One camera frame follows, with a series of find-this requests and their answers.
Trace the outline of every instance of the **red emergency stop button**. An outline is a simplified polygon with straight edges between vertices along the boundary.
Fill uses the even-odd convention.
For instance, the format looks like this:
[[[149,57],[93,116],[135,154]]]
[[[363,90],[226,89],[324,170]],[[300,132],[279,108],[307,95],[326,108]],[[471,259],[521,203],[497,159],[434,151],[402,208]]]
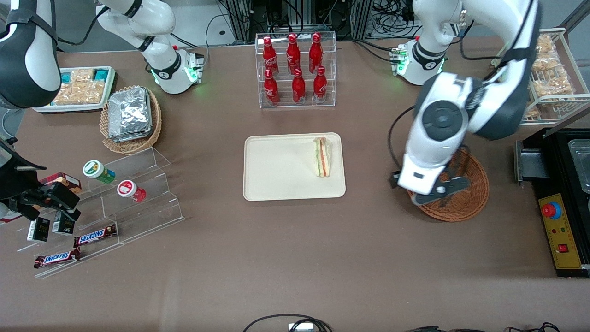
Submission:
[[[561,206],[557,202],[550,201],[541,207],[541,213],[551,219],[559,219],[561,217]]]

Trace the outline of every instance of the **snickers bar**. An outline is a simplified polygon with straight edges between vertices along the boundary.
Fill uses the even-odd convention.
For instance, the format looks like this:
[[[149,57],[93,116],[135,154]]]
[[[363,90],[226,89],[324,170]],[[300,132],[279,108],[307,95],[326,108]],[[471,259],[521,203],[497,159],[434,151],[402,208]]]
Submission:
[[[43,268],[43,267],[45,267],[47,265],[51,265],[51,264],[61,264],[61,263],[65,263],[67,261],[73,261],[73,260],[77,261],[79,259],[80,259],[80,249],[75,248],[72,251],[58,253],[57,255],[38,256],[35,259],[34,268],[38,269],[38,268]]]
[[[74,248],[77,248],[79,246],[86,245],[90,242],[94,242],[94,241],[100,240],[104,237],[109,237],[109,236],[113,236],[113,235],[117,235],[117,226],[115,224],[112,224],[111,226],[109,226],[107,228],[97,230],[96,232],[82,235],[80,237],[75,237],[74,238]]]

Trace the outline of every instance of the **white tray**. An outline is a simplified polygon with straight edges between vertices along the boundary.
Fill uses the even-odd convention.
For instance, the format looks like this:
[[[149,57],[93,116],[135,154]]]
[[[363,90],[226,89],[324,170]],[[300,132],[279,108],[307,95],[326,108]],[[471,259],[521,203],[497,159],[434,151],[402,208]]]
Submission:
[[[332,142],[330,177],[314,172],[313,139]],[[244,144],[244,198],[249,201],[335,198],[346,192],[342,140],[334,132],[252,136]]]
[[[113,88],[113,82],[115,77],[115,70],[110,66],[98,66],[98,67],[75,67],[75,68],[60,68],[60,73],[70,73],[75,69],[106,69],[109,71],[107,79],[104,82],[103,95],[100,98],[98,104],[81,104],[81,105],[47,105],[43,107],[33,108],[39,113],[51,114],[51,113],[76,113],[88,110],[101,110],[104,104],[107,103],[110,92]]]

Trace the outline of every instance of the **small black box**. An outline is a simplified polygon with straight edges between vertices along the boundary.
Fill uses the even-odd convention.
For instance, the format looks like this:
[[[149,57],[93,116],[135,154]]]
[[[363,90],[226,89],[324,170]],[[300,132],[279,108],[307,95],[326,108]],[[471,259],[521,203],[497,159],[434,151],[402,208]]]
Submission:
[[[49,235],[49,224],[51,222],[47,219],[37,218],[31,221],[29,227],[29,235],[27,241],[33,242],[47,242],[47,236]]]
[[[51,231],[63,235],[72,235],[74,233],[74,222],[65,213],[58,211],[55,214],[53,229]]]

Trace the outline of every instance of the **red switch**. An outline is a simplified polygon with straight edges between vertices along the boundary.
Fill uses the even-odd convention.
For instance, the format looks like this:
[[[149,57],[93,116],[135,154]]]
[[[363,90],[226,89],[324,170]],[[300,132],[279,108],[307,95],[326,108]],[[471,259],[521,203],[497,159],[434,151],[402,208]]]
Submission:
[[[553,204],[547,203],[541,208],[541,212],[547,218],[553,217],[557,213],[557,209]]]

